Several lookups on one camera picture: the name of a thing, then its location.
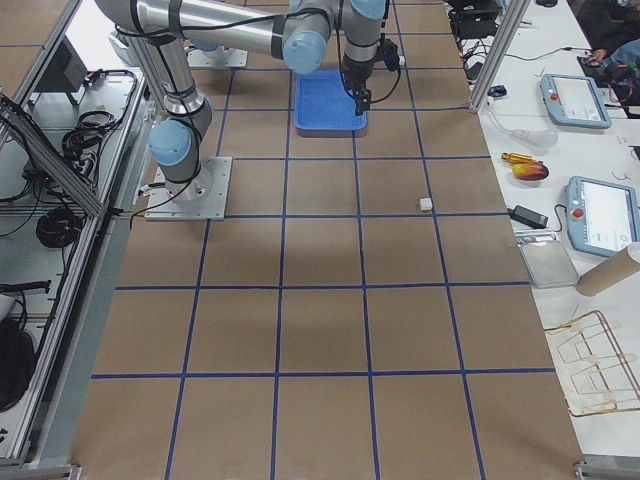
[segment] device screen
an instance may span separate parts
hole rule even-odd
[[[565,117],[571,120],[602,120],[588,80],[554,77],[553,82]]]
[[[628,190],[590,182],[582,189],[587,245],[617,252],[635,240]]]

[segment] blue joint cap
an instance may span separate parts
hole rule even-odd
[[[201,42],[200,40],[194,40],[193,38],[191,39],[191,44],[198,50],[202,50],[203,52],[213,52],[216,48],[218,48],[217,43]]]
[[[175,167],[191,151],[191,132],[176,120],[166,120],[151,130],[149,149],[158,164]]]
[[[363,17],[371,20],[382,20],[385,0],[351,0],[351,6]]]
[[[327,42],[313,30],[300,30],[291,35],[284,44],[282,57],[291,70],[298,75],[315,72],[327,51]]]

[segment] blue tray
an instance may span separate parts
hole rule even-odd
[[[367,126],[367,113],[355,114],[355,103],[344,91],[338,69],[318,70],[298,76],[296,109],[293,123],[300,130],[362,130]]]

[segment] tablet device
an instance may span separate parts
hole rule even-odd
[[[593,78],[546,74],[542,76],[540,89],[553,123],[586,128],[611,126]]]
[[[632,187],[572,177],[566,187],[567,232],[573,248],[610,257],[640,238]]]

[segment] black adapter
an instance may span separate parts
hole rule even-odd
[[[547,226],[547,220],[549,220],[549,217],[520,205],[516,205],[514,209],[507,208],[507,212],[509,212],[511,220],[531,228],[545,228]]]

